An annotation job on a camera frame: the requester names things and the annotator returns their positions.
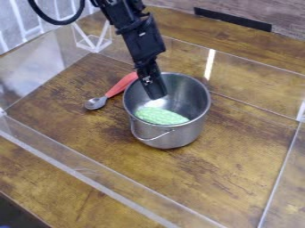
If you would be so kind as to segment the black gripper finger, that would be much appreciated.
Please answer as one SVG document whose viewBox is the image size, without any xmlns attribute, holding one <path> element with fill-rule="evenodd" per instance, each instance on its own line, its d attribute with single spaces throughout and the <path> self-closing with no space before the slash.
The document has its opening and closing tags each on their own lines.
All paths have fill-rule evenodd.
<svg viewBox="0 0 305 228">
<path fill-rule="evenodd" d="M 137 69 L 141 84 L 151 100 L 157 100 L 167 95 L 167 88 L 161 76 L 158 63 L 151 60 L 146 65 Z"/>
</svg>

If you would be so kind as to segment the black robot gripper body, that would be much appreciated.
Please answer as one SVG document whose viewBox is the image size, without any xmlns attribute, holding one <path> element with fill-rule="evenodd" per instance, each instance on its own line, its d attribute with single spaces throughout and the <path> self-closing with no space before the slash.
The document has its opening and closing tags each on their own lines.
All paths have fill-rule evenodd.
<svg viewBox="0 0 305 228">
<path fill-rule="evenodd" d="M 149 69 L 166 51 L 165 42 L 153 14 L 142 20 L 138 16 L 120 13 L 115 23 L 118 35 L 123 36 L 137 69 Z"/>
</svg>

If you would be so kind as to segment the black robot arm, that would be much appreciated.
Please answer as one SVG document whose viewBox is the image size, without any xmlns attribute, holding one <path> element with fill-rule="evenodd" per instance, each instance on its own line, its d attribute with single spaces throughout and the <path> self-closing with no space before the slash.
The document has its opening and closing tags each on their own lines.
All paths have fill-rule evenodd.
<svg viewBox="0 0 305 228">
<path fill-rule="evenodd" d="M 124 39 L 137 74 L 147 96 L 157 100 L 167 94 L 157 58 L 166 51 L 158 25 L 142 0 L 91 0 Z"/>
</svg>

